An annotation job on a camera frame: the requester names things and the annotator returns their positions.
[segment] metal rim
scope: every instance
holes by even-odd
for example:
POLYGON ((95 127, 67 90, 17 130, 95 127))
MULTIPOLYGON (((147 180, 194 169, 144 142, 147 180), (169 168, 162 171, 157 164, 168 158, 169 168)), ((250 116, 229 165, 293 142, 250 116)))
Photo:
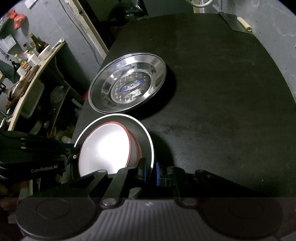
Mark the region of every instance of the metal rim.
POLYGON ((91 125, 93 125, 94 123, 96 123, 97 121, 99 121, 99 120, 101 120, 101 119, 103 119, 103 118, 106 118, 106 117, 109 117, 109 116, 118 116, 118 115, 120 115, 120 116, 125 116, 125 117, 127 117, 127 118, 130 118, 130 119, 132 119, 133 121, 135 121, 136 123, 138 123, 141 127, 142 127, 142 129, 145 131, 145 133, 146 133, 146 135, 147 135, 147 137, 148 137, 148 140, 149 140, 149 143, 150 143, 150 148, 151 148, 151 165, 150 165, 150 167, 151 167, 151 170, 153 169, 153 165, 154 165, 154 148, 153 148, 153 143, 152 143, 152 139, 151 139, 151 137, 150 137, 150 134, 149 134, 149 132, 147 131, 147 129, 145 128, 145 126, 141 123, 141 122, 139 122, 136 118, 134 118, 134 117, 132 117, 132 116, 130 116, 130 115, 126 115, 126 114, 120 114, 120 113, 118 113, 118 114, 109 114, 109 115, 105 115, 105 116, 102 116, 102 117, 100 117, 100 118, 98 118, 98 119, 96 119, 96 120, 94 120, 93 122, 91 122, 81 133, 80 133, 80 135, 78 136, 78 138, 77 138, 77 140, 76 140, 76 142, 75 142, 75 144, 74 144, 74 147, 76 147, 76 145, 78 144, 78 142, 79 142, 79 139, 81 138, 81 136, 84 134, 84 132, 91 126, 91 125))
MULTIPOLYGON (((160 59, 160 61, 164 64, 164 66, 166 66, 166 65, 165 65, 165 62, 163 61, 162 58, 160 58, 159 56, 157 56, 157 55, 155 55, 155 54, 147 53, 147 52, 136 52, 136 53, 126 54, 126 55, 123 55, 123 56, 121 56, 121 57, 119 57, 119 58, 117 58, 117 59, 111 61, 111 62, 108 63, 106 66, 104 66, 103 69, 101 69, 101 70, 99 71, 99 73, 95 76, 95 78, 93 79, 93 81, 92 81, 92 83, 91 83, 91 85, 90 85, 90 87, 89 87, 88 101, 89 101, 90 106, 91 106, 95 111, 97 111, 97 112, 99 112, 99 113, 102 113, 102 114, 124 113, 124 112, 126 112, 126 111, 128 111, 128 110, 134 109, 134 108, 136 108, 137 106, 139 106, 139 105, 145 103, 147 100, 149 100, 150 98, 152 98, 152 97, 157 93, 157 91, 155 91, 155 92, 153 92, 151 95, 149 95, 146 99, 144 99, 143 101, 141 101, 141 102, 139 102, 139 103, 137 103, 137 104, 135 104, 135 105, 133 105, 133 106, 131 106, 131 107, 127 107, 127 108, 125 108, 125 109, 118 110, 118 111, 102 111, 102 110, 99 110, 98 108, 95 107, 95 105, 93 104, 93 102, 92 102, 92 100, 91 100, 91 90, 92 90, 94 84, 96 83, 96 80, 98 79, 98 77, 99 77, 99 76, 100 76, 100 75, 101 75, 101 74, 102 74, 107 68, 109 68, 109 66, 111 66, 112 64, 114 64, 114 63, 116 63, 116 62, 119 62, 119 61, 121 61, 121 60, 123 60, 123 59, 125 59, 125 58, 132 57, 132 56, 136 56, 136 55, 139 55, 139 54, 147 54, 147 55, 155 56, 155 57, 157 57, 157 58, 160 59)), ((163 83, 164 83, 164 81, 162 81, 162 83, 159 85, 158 90, 161 88, 161 86, 163 85, 163 83)))

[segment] stainless steel plate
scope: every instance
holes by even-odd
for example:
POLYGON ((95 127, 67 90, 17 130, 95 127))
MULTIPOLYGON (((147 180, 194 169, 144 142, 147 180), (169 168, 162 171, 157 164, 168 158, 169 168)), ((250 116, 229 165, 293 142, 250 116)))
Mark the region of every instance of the stainless steel plate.
POLYGON ((89 88, 91 107, 104 114, 124 112, 144 103, 162 86, 164 61, 150 53, 124 55, 106 65, 89 88))
MULTIPOLYGON (((116 121, 120 124, 124 125, 137 139, 139 146, 141 148, 142 157, 146 159, 147 166, 150 167, 149 170, 147 170, 148 177, 151 174, 151 171, 153 169, 154 165, 154 148, 152 144, 151 137, 146 130, 146 128, 143 126, 141 122, 139 122, 137 119, 125 115, 125 114, 110 114, 105 115, 99 119, 94 120, 92 123, 90 123, 83 132, 79 135, 75 147, 81 148, 84 144, 86 138, 90 135, 90 133, 93 132, 98 126, 100 126, 103 123, 109 122, 109 121, 116 121)), ((96 146, 95 143, 91 144, 91 148, 94 148, 96 146)), ((90 155, 96 155, 96 152, 90 151, 90 155)), ((76 164, 75 167, 72 167, 72 175, 74 178, 78 176, 78 165, 76 164)))

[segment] plate label sticker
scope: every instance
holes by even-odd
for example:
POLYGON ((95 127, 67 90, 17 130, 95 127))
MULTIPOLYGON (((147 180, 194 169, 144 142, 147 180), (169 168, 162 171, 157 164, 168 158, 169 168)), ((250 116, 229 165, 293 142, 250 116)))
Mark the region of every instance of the plate label sticker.
POLYGON ((122 86, 120 88, 120 92, 127 92, 130 91, 136 87, 138 87, 141 83, 143 82, 143 80, 138 79, 138 80, 133 80, 131 82, 128 82, 127 84, 125 84, 124 86, 122 86))

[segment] electrical wire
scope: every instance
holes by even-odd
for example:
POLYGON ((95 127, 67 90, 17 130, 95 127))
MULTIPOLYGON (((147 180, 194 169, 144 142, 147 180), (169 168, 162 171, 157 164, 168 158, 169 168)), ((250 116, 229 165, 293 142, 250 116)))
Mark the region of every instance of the electrical wire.
POLYGON ((210 5, 214 0, 209 0, 208 2, 203 3, 203 4, 195 4, 191 0, 185 0, 185 1, 188 2, 189 4, 191 4, 194 7, 203 8, 203 7, 206 7, 206 6, 210 5))
POLYGON ((72 21, 72 23, 75 25, 75 27, 76 27, 76 28, 78 29, 78 31, 81 33, 81 35, 82 35, 82 37, 84 38, 84 40, 85 40, 85 41, 87 42, 87 44, 89 45, 91 51, 92 51, 93 54, 94 54, 94 58, 95 58, 96 63, 97 63, 99 66, 101 66, 100 63, 99 63, 99 61, 98 61, 98 59, 97 59, 96 52, 95 52, 94 48, 93 48, 92 45, 87 41, 86 37, 84 36, 84 34, 82 33, 82 31, 79 29, 79 27, 74 23, 73 19, 69 16, 69 14, 67 13, 67 11, 66 11, 64 5, 62 4, 61 0, 58 0, 58 1, 59 1, 59 3, 61 4, 61 6, 62 6, 64 12, 67 14, 67 16, 69 17, 69 19, 72 21))

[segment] black table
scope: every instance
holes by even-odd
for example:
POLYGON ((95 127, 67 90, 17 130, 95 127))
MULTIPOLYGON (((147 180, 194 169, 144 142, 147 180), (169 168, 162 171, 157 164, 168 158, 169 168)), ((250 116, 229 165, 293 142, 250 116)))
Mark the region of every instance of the black table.
MULTIPOLYGON (((128 113, 150 132, 159 162, 296 195, 296 105, 254 35, 231 30, 218 14, 148 18, 121 31, 103 66, 138 51, 168 68, 157 95, 128 113)), ((101 116, 86 101, 73 140, 101 116)))

